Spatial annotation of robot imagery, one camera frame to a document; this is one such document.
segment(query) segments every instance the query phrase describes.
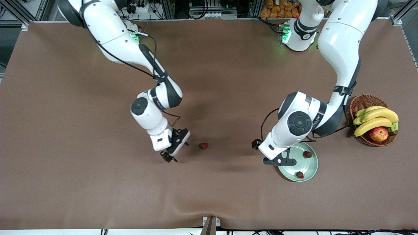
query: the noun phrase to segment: bunch of bananas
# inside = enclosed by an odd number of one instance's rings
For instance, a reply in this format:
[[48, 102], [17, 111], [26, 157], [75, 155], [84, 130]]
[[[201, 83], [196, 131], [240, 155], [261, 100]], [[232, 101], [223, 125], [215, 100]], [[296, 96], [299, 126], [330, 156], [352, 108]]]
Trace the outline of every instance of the bunch of bananas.
[[367, 131], [376, 127], [388, 127], [390, 134], [395, 134], [398, 130], [398, 115], [390, 109], [382, 106], [372, 106], [367, 109], [357, 111], [354, 125], [360, 125], [354, 132], [355, 136], [361, 136]]

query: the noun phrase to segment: strawberry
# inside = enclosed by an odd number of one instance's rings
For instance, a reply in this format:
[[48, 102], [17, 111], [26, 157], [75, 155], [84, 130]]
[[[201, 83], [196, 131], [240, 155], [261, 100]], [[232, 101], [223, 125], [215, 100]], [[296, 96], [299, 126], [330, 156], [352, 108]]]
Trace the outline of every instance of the strawberry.
[[303, 152], [303, 156], [305, 156], [306, 158], [311, 158], [312, 157], [312, 153], [309, 151], [305, 151]]
[[302, 173], [301, 171], [296, 172], [296, 177], [298, 177], [299, 179], [303, 179], [303, 178], [305, 178], [305, 177], [303, 176], [303, 173]]
[[200, 149], [207, 149], [208, 148], [208, 143], [201, 143], [201, 144], [199, 144], [199, 148]]

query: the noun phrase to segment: green light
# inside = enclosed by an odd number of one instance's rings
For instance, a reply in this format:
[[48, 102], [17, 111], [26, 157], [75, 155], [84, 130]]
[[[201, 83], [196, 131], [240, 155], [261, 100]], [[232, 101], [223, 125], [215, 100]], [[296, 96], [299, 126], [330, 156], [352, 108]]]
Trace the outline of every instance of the green light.
[[131, 37], [137, 42], [139, 43], [139, 37], [136, 34], [131, 34]]
[[288, 30], [287, 33], [285, 33], [285, 35], [283, 35], [283, 43], [288, 43], [289, 42], [289, 38], [292, 35], [292, 31]]

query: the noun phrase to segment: bread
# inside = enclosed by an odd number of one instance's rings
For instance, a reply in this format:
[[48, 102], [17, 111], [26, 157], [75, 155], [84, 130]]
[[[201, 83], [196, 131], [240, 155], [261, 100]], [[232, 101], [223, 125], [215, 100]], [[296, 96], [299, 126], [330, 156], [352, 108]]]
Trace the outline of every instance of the bread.
[[271, 13], [270, 13], [270, 18], [277, 18], [277, 13], [273, 13], [273, 12], [271, 12]]
[[287, 6], [285, 6], [284, 10], [292, 10], [293, 4], [288, 2]]
[[270, 10], [267, 8], [263, 8], [260, 13], [261, 18], [268, 18], [270, 16]]
[[287, 0], [280, 0], [280, 8], [284, 9], [288, 5]]
[[272, 13], [279, 13], [281, 11], [281, 8], [280, 8], [280, 6], [274, 6], [274, 7], [272, 7], [271, 8], [271, 12]]
[[268, 9], [271, 9], [272, 7], [274, 7], [274, 1], [273, 0], [265, 0], [264, 4]]
[[277, 13], [277, 18], [283, 18], [285, 17], [285, 10], [281, 9], [278, 13]]
[[292, 9], [292, 17], [296, 17], [297, 15], [299, 15], [298, 9], [297, 8], [293, 8]]
[[285, 11], [285, 18], [292, 18], [292, 12], [291, 11]]

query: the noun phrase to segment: table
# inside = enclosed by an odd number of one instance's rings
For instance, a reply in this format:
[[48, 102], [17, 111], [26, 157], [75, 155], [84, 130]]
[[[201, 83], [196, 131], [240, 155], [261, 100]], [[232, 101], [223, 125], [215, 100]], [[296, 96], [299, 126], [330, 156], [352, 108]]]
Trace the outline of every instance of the table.
[[397, 140], [372, 148], [347, 128], [312, 143], [319, 168], [303, 183], [263, 165], [251, 142], [287, 94], [329, 100], [336, 75], [315, 45], [281, 47], [257, 20], [151, 22], [147, 33], [184, 94], [168, 110], [192, 134], [179, 162], [164, 162], [129, 112], [152, 79], [108, 61], [83, 28], [31, 23], [0, 84], [0, 229], [195, 227], [208, 215], [229, 229], [418, 228], [418, 73], [390, 20], [361, 42], [353, 96], [383, 99]]

